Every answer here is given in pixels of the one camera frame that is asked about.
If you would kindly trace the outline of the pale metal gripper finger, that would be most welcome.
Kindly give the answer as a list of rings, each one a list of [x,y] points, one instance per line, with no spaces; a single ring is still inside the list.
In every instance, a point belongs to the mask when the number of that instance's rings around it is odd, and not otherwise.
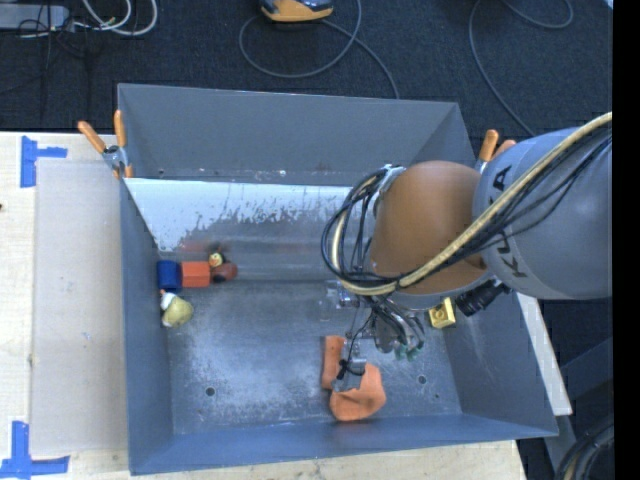
[[[347,392],[359,389],[366,371],[367,360],[363,358],[340,359],[338,371],[331,381],[331,388],[336,392]]]
[[[359,298],[339,281],[327,281],[319,302],[319,319],[330,321],[339,314],[355,312],[361,307]]]

